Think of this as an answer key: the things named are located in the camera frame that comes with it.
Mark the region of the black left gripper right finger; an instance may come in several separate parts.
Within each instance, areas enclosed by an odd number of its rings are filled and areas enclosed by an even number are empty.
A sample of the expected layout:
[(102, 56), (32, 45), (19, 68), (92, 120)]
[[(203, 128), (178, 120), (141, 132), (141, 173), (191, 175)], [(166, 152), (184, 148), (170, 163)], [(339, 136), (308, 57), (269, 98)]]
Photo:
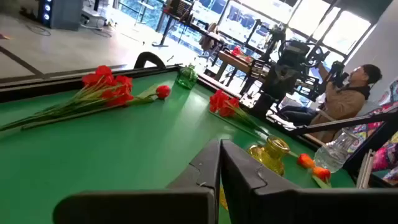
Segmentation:
[(221, 163), (231, 223), (397, 224), (397, 189), (304, 189), (230, 140)]

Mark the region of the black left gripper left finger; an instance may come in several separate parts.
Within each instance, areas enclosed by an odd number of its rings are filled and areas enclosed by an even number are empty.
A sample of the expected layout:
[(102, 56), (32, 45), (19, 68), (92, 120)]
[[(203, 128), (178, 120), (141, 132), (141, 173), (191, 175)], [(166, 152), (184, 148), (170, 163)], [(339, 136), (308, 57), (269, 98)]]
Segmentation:
[(220, 142), (209, 141), (161, 190), (86, 191), (55, 206), (54, 223), (217, 223)]

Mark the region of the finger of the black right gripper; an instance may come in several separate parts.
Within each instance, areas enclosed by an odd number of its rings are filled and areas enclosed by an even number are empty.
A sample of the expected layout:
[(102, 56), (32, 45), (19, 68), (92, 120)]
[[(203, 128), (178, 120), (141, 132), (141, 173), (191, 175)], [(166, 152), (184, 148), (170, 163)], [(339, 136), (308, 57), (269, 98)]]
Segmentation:
[(287, 93), (291, 93), (294, 90), (295, 83), (297, 81), (296, 76), (285, 75), (282, 80), (282, 97), (284, 98)]
[(269, 85), (269, 94), (273, 98), (280, 98), (282, 94), (282, 86), (280, 84), (280, 79), (276, 74), (273, 74), (270, 79), (270, 85)]

